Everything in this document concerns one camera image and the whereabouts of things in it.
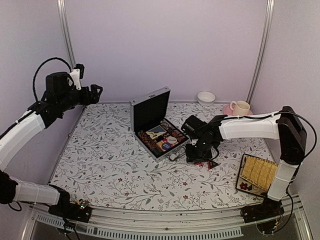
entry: floral tablecloth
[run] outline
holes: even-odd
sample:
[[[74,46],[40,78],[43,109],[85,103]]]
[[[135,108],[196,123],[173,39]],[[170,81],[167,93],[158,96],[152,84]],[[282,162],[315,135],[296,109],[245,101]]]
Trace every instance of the floral tablecloth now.
[[[170,103],[166,117],[181,127],[190,115],[203,121],[223,114],[223,104]],[[236,190],[244,153],[272,160],[261,138],[224,141],[215,159],[220,165],[188,164],[182,157],[155,162],[135,140],[129,104],[89,105],[63,152],[51,184],[71,194],[73,201],[109,208],[181,211],[227,208],[261,202]]]

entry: white bowl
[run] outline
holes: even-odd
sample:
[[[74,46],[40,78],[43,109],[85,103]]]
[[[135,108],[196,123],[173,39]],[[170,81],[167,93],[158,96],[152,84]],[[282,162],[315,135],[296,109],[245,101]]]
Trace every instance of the white bowl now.
[[[211,92],[208,91],[201,91],[197,94],[197,98],[198,98],[198,102],[202,105],[202,106],[210,106],[212,105],[215,100],[216,100],[216,96],[213,95]]]

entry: cup and saucer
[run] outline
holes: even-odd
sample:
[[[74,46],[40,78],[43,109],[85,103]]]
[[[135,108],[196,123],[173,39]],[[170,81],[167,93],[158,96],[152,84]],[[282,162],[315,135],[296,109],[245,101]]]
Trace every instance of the cup and saucer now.
[[[225,106],[223,114],[229,116],[248,116],[253,115],[250,110],[249,103],[245,101],[232,101],[230,104]]]

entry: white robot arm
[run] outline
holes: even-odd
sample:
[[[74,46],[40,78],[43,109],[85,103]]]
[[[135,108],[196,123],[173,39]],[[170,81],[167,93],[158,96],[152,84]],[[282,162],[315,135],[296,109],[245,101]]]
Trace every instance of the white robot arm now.
[[[96,104],[103,88],[97,85],[82,87],[80,79],[84,66],[67,72],[56,72],[46,77],[46,91],[37,101],[0,136],[0,204],[12,201],[52,205],[51,212],[60,217],[73,208],[70,195],[56,186],[40,185],[9,176],[4,171],[16,153],[35,135],[48,128],[65,111],[76,105]]]
[[[187,162],[211,161],[211,148],[218,151],[220,142],[235,138],[268,138],[280,140],[280,162],[262,204],[244,207],[245,222],[278,216],[283,212],[281,199],[292,183],[301,162],[305,159],[307,132],[297,115],[289,106],[281,111],[252,116],[215,116],[209,123],[196,116],[190,116],[182,125],[191,139],[198,139],[195,145],[187,144]]]

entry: black cable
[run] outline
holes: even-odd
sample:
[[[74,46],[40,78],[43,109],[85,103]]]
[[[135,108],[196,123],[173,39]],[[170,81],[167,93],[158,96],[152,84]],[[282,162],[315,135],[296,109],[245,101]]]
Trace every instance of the black cable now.
[[[317,132],[316,132],[316,129],[314,128],[314,126],[307,120],[305,119],[303,116],[299,115],[299,114],[296,114],[294,112],[291,112],[291,111],[278,111],[274,114],[269,114],[267,116],[259,116],[259,117],[254,117],[254,116],[233,116],[233,117],[227,117],[227,118],[224,118],[224,119],[221,119],[221,120],[217,120],[217,121],[213,121],[213,122],[209,122],[208,124],[209,125],[213,125],[215,123],[220,123],[221,121],[225,121],[225,120],[232,120],[232,119],[242,119],[242,118],[245,118],[245,119],[252,119],[252,120],[263,120],[263,119],[267,119],[267,118],[270,118],[270,117],[273,117],[273,116],[276,116],[276,115],[279,115],[279,114],[290,114],[290,115],[293,115],[293,116],[296,116],[300,119],[302,119],[305,123],[307,123],[310,128],[312,129],[313,131],[313,134],[314,134],[314,143],[313,143],[313,146],[312,148],[309,150],[309,152],[307,154],[304,155],[304,159],[309,156],[311,154],[311,152],[316,148],[316,145],[317,145],[317,142],[318,142],[318,136],[317,136]],[[194,129],[192,132],[195,132],[201,128],[204,128],[206,127],[207,125],[203,125],[203,126],[200,126],[196,129]]]
[[[309,150],[309,152],[308,152],[306,155],[304,155],[304,158],[306,158],[306,157],[309,156],[309,155],[312,153],[312,151],[316,148],[316,145],[317,145],[317,142],[318,142],[318,136],[317,136],[316,129],[314,128],[314,126],[313,126],[307,119],[305,119],[303,116],[300,116],[299,114],[296,114],[296,113],[294,113],[294,112],[287,112],[287,111],[286,111],[286,112],[283,112],[283,113],[291,114],[291,115],[294,115],[294,116],[302,119],[302,120],[305,121],[305,122],[310,126],[310,128],[312,129],[313,134],[314,134],[314,143],[313,143],[312,148]]]
[[[37,68],[37,70],[35,71],[34,73],[34,76],[33,76],[33,81],[32,81],[32,90],[33,90],[33,95],[34,95],[34,99],[35,99],[35,102],[38,103],[39,100],[38,100],[38,96],[37,96],[37,93],[36,93],[36,77],[37,77],[37,74],[39,72],[39,70],[41,69],[41,67],[46,64],[47,62],[49,61],[52,61],[52,60],[59,60],[61,62],[63,62],[64,64],[67,65],[67,67],[69,68],[69,71],[71,72],[71,67],[69,65],[69,63],[67,63],[66,60],[60,58],[60,57],[52,57],[52,58],[49,58],[47,60],[45,60],[43,63],[41,63],[41,65]],[[72,79],[72,77],[70,76],[70,80],[72,81],[72,84],[75,85],[75,82],[74,80]],[[43,93],[43,96],[41,98],[42,101],[44,101],[46,99],[46,91]],[[35,108],[37,107],[37,105],[34,106],[34,109],[32,109],[28,114],[24,115],[23,117],[21,117],[17,122],[20,123],[21,121],[23,121],[25,118],[29,117],[34,111],[35,111]],[[15,126],[17,125],[17,123],[13,123],[10,127],[7,128],[7,130],[5,130],[1,135],[0,135],[0,140],[11,130],[13,129]]]
[[[16,212],[21,212],[21,211],[22,211],[22,207],[21,207],[20,203],[16,201],[16,204],[18,204],[19,209],[16,209],[16,208],[12,207],[11,204],[8,203],[9,207],[10,207],[12,210],[14,210],[14,211],[16,211]]]
[[[290,218],[291,218],[291,216],[292,216],[292,213],[294,212],[294,200],[293,200],[292,196],[291,196],[291,195],[289,194],[289,192],[288,192],[289,186],[290,186],[290,185],[288,185],[288,187],[286,188],[285,192],[286,192],[286,194],[287,194],[287,195],[290,197],[290,199],[291,199],[291,212],[290,212],[290,215],[289,215],[288,220],[282,225],[282,227],[280,227],[279,229],[275,230],[274,233],[279,232],[280,230],[282,230],[282,229],[289,223]]]
[[[269,229],[269,230],[267,230],[267,231],[264,231],[262,228],[259,229],[259,231],[260,231],[263,235],[273,235],[273,234],[279,232],[280,230],[284,229],[284,227],[289,223],[289,221],[290,221],[290,219],[291,219],[291,216],[292,216],[292,214],[293,214],[293,212],[294,212],[294,200],[293,200],[292,196],[291,196],[291,195],[289,194],[289,192],[288,192],[289,186],[290,186],[290,185],[288,185],[288,187],[287,187],[286,190],[285,190],[286,194],[287,194],[287,195],[290,197],[290,199],[291,199],[291,212],[290,212],[290,215],[289,215],[287,221],[286,221],[280,228],[276,229],[275,231],[273,231],[274,228],[271,228],[271,229]]]
[[[76,236],[76,238],[77,238],[77,240],[80,240],[80,237],[79,237],[79,235],[78,235],[78,232],[77,232],[77,230],[76,230],[76,227],[73,226],[72,223],[69,222],[65,217],[63,217],[62,219],[63,219],[63,221],[64,221],[64,225],[63,225],[64,231],[67,232],[67,228],[66,228],[66,227],[72,228],[73,231],[74,231],[74,234],[75,234],[75,236]],[[65,233],[65,236],[66,236],[69,240],[72,240],[72,239],[68,236],[67,233]]]
[[[69,63],[67,63],[66,60],[64,60],[64,59],[62,59],[60,57],[51,57],[51,58],[45,60],[43,63],[41,63],[40,66],[35,71],[34,76],[33,76],[33,80],[32,80],[32,91],[33,91],[33,95],[34,95],[34,99],[35,99],[36,103],[39,102],[38,96],[37,96],[37,93],[36,93],[36,77],[37,77],[37,74],[38,74],[39,70],[42,68],[43,65],[45,65],[47,62],[50,62],[52,60],[59,60],[59,61],[63,62],[69,68],[69,72],[71,72],[71,67],[70,67]]]
[[[216,151],[216,155],[214,158],[210,159],[210,161],[216,159],[220,155],[219,149],[217,147],[214,147],[214,150]]]

